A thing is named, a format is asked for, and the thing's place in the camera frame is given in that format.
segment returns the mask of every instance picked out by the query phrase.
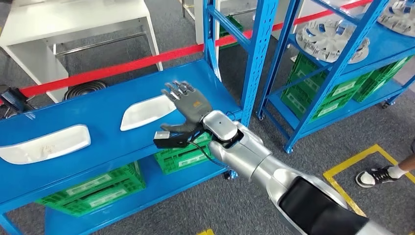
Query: red rope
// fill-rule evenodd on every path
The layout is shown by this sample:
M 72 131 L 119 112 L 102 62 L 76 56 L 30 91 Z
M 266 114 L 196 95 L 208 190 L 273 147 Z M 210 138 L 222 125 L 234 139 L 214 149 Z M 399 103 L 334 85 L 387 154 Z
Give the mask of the red rope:
M 359 1 L 356 1 L 350 4 L 343 5 L 342 8 L 352 9 L 357 6 L 368 4 L 371 1 L 372 0 L 359 0 Z M 330 10 L 325 10 L 325 11 L 322 11 L 322 12 L 319 12 L 313 15 L 297 18 L 294 21 L 294 24 L 301 24 L 304 22 L 308 22 L 311 20 L 324 17 L 324 16 L 328 16 L 331 14 L 333 14 L 333 12 L 331 12 Z M 277 23 L 272 27 L 272 31 L 276 31 L 281 28 L 282 28 L 282 23 Z M 251 38 L 252 30 L 245 31 L 243 32 L 243 34 L 245 35 L 245 37 Z M 234 42 L 236 42 L 236 39 L 232 35 L 228 35 L 228 36 L 225 36 L 225 37 L 222 37 L 216 40 L 215 45 L 224 46 L 224 45 L 228 45 Z M 184 57 L 187 55 L 192 55 L 197 52 L 203 51 L 203 47 L 204 47 L 203 44 L 182 47 L 182 48 L 178 48 L 175 50 L 162 52 L 160 53 L 160 55 L 147 56 L 147 57 L 134 60 L 131 62 L 127 62 L 124 64 L 119 64 L 119 65 L 109 66 L 109 67 L 105 67 L 105 68 L 101 68 L 97 70 L 83 72 L 83 73 L 79 73 L 77 75 L 73 75 L 68 78 L 56 80 L 53 82 L 26 87 L 26 88 L 23 88 L 21 91 L 27 97 L 44 94 L 48 91 L 53 91 L 53 90 L 57 90 L 57 89 L 64 88 L 64 87 L 74 86 L 77 84 L 81 84 L 81 83 L 85 83 L 85 82 L 89 82 L 93 80 L 98 80 L 101 78 L 110 77 L 110 76 L 114 76 L 117 74 L 129 72 L 129 71 L 138 70 L 138 69 L 156 64 L 158 62 L 165 62 L 165 61 L 177 59 L 180 57 Z

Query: gray carpet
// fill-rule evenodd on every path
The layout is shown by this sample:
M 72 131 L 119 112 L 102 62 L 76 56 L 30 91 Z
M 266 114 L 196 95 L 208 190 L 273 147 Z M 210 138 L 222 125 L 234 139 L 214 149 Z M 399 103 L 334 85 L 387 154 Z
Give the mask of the gray carpet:
M 147 1 L 158 40 L 160 51 L 195 43 L 194 23 L 181 17 L 180 4 L 175 0 Z M 4 6 L 0 5 L 0 22 L 4 17 Z M 103 40 L 113 35 L 104 35 L 80 40 L 64 47 Z M 262 90 L 276 41 L 270 41 L 265 69 L 259 90 Z M 136 38 L 105 49 L 92 49 L 62 58 L 71 74 L 137 59 L 148 55 L 149 49 L 144 38 Z M 289 57 L 296 52 L 285 54 L 284 63 L 277 75 L 276 86 L 285 82 L 292 62 Z M 189 56 L 164 63 L 170 67 L 194 60 L 200 55 Z M 239 47 L 220 52 L 220 70 L 225 86 L 235 99 L 240 99 L 245 71 L 246 53 Z M 127 74 L 107 78 L 110 85 L 119 81 L 155 72 L 155 66 Z M 30 78 L 12 60 L 0 54 L 0 83 L 11 86 L 32 84 Z M 322 173 L 351 156 L 378 143 L 398 161 L 410 153 L 409 146 L 415 137 L 415 94 L 408 91 L 396 105 L 388 109 L 373 106 L 352 117 L 322 129 L 300 140 L 294 153 L 285 154 L 281 147 L 284 138 L 269 119 L 251 120 L 250 128 L 264 139 L 274 155 L 283 162 L 306 173 L 322 177 Z M 49 104 L 43 95 L 33 99 L 35 105 Z M 407 235 L 415 230 L 414 185 L 403 179 L 381 188 L 361 189 L 353 182 L 354 174 L 361 168 L 387 164 L 379 156 L 370 157 L 336 176 L 339 184 L 352 196 L 367 214 L 382 223 L 397 235 Z M 43 234 L 44 208 L 29 204 L 8 213 L 24 234 Z M 178 195 L 127 217 L 94 234 L 97 235 L 194 235 L 212 228 L 217 235 L 290 235 L 292 234 L 278 219 L 276 210 L 265 194 L 245 179 L 227 181 L 221 176 L 188 189 Z

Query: green plastic crate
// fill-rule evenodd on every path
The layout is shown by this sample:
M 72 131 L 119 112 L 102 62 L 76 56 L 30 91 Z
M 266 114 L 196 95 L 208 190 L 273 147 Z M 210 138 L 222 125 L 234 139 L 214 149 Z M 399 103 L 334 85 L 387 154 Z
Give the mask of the green plastic crate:
M 377 71 L 379 71 L 384 76 L 394 76 L 410 59 L 412 56 L 408 56 L 405 59 L 402 59 L 400 61 L 396 61 L 394 63 L 391 63 L 389 65 L 383 66 Z
M 306 76 L 309 73 L 317 70 L 318 66 L 315 65 L 311 60 L 309 60 L 306 56 L 299 53 L 294 63 L 294 67 L 291 70 L 290 79 L 288 83 L 295 81 L 299 78 Z M 329 103 L 345 94 L 349 94 L 350 92 L 356 92 L 364 82 L 369 78 L 372 72 L 366 73 L 360 77 L 356 77 L 351 79 L 347 82 L 341 83 L 335 86 L 325 97 L 323 104 Z M 313 98 L 320 86 L 323 84 L 325 78 L 327 77 L 327 72 L 322 71 L 312 77 L 305 79 L 304 81 L 300 82 L 298 86 L 305 91 L 311 98 Z
M 354 93 L 348 93 L 324 104 L 321 104 L 313 117 L 310 119 L 310 122 L 342 108 L 349 102 L 353 95 Z M 304 113 L 307 111 L 307 108 L 313 101 L 313 99 L 309 97 L 309 95 L 299 86 L 292 86 L 284 91 L 281 96 L 281 100 L 298 118 L 302 118 Z
M 80 217 L 144 188 L 143 180 L 138 184 L 132 179 L 126 179 L 54 209 Z
M 229 16 L 226 16 L 226 18 L 228 18 L 228 20 L 234 25 L 234 26 L 236 26 L 238 29 L 239 29 L 239 31 L 243 31 L 244 30 L 244 27 L 241 25 L 241 23 L 239 23 L 233 16 L 231 16 L 231 15 L 229 15 Z M 229 33 L 226 31 L 226 29 L 225 28 L 223 28 L 221 25 L 219 26 L 219 37 L 221 38 L 221 37 L 224 37 L 224 36 L 228 36 L 229 35 Z M 225 46 L 221 46 L 221 47 L 219 47 L 219 49 L 225 49 L 225 48 L 228 48 L 228 47 L 232 47 L 232 46 L 235 46 L 235 45 L 238 45 L 238 42 L 236 42 L 236 43 L 232 43 L 232 44 L 229 44 L 229 45 L 225 45 Z
M 130 163 L 105 174 L 99 175 L 86 182 L 38 199 L 36 200 L 36 203 L 58 209 L 61 205 L 68 204 L 76 199 L 87 196 L 126 179 L 130 179 L 130 181 L 137 184 L 141 184 L 141 182 L 143 182 L 137 162 Z
M 194 142 L 212 157 L 208 144 L 212 137 L 208 133 L 202 134 Z M 207 160 L 206 156 L 195 146 L 189 145 L 186 148 L 166 149 L 154 154 L 154 158 L 159 163 L 164 174 L 191 167 Z
M 411 58 L 412 56 L 409 56 L 403 60 L 394 62 L 390 65 L 375 70 L 356 92 L 353 99 L 358 102 L 364 101 L 371 94 L 389 82 Z

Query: robot finger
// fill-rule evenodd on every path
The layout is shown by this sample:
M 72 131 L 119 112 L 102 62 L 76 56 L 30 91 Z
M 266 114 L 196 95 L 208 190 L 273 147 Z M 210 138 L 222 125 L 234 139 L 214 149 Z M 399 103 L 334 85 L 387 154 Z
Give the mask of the robot finger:
M 169 98 L 171 101 L 175 101 L 176 100 L 176 98 L 172 94 L 170 94 L 170 92 L 168 92 L 166 89 L 163 89 L 161 91 L 161 93 L 165 94 L 167 96 L 167 98 Z
M 174 87 L 173 85 L 171 85 L 170 83 L 165 83 L 165 86 L 167 86 L 174 95 L 176 95 L 178 98 L 180 98 L 180 95 L 182 94 L 176 87 Z
M 179 88 L 179 90 L 180 90 L 181 92 L 183 92 L 183 94 L 186 94 L 186 93 L 187 93 L 188 88 L 187 88 L 184 84 L 180 83 L 180 82 L 179 82 L 179 81 L 177 81 L 177 80 L 174 80 L 174 81 L 173 81 L 173 84 L 174 84 L 174 85 L 176 85 L 176 86 Z
M 188 89 L 189 89 L 189 91 L 191 91 L 191 92 L 193 92 L 195 89 L 193 88 L 193 86 L 192 85 L 190 85 L 190 83 L 188 83 L 188 82 L 186 82 L 186 81 L 183 81 L 182 82 L 182 84 L 183 85 L 185 85 Z

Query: yellow floor tape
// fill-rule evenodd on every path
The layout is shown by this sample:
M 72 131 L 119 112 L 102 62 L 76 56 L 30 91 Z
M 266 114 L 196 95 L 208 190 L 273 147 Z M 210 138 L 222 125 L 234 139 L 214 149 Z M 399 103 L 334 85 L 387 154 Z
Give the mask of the yellow floor tape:
M 213 233 L 213 230 L 212 229 L 208 229 L 208 230 L 203 231 L 203 232 L 201 232 L 201 233 L 199 233 L 197 235 L 215 235 L 215 234 Z
M 385 150 L 383 150 L 379 145 L 375 144 L 374 146 L 366 149 L 365 151 L 354 155 L 353 157 L 347 159 L 346 161 L 338 164 L 337 166 L 331 168 L 330 170 L 323 173 L 323 176 L 327 179 L 327 181 L 339 192 L 339 194 L 346 200 L 349 206 L 359 215 L 366 216 L 366 214 L 360 209 L 360 207 L 351 199 L 351 197 L 346 193 L 346 191 L 336 182 L 333 178 L 336 174 L 344 171 L 345 169 L 349 168 L 350 166 L 356 164 L 358 161 L 363 160 L 368 155 L 379 152 L 385 157 L 390 163 L 393 165 L 398 164 L 397 160 L 395 160 L 391 155 L 389 155 Z M 410 179 L 415 184 L 415 176 L 411 173 L 405 174 L 408 179 Z

